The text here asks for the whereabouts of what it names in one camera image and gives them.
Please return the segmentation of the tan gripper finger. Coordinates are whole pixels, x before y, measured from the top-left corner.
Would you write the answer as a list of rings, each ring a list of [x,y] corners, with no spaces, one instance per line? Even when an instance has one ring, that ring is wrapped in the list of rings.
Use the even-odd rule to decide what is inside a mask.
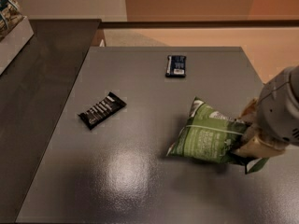
[[[246,123],[255,123],[256,122],[256,114],[257,114],[257,105],[258,99],[253,98],[243,109],[239,118]]]
[[[271,158],[285,153],[285,143],[260,128],[250,126],[233,153],[242,158]]]

